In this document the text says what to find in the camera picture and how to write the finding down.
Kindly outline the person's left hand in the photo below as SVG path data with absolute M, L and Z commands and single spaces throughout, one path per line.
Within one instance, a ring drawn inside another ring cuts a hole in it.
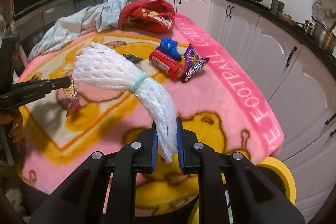
M 19 110 L 1 111 L 0 124 L 10 125 L 9 137 L 16 143 L 23 138 L 23 116 Z

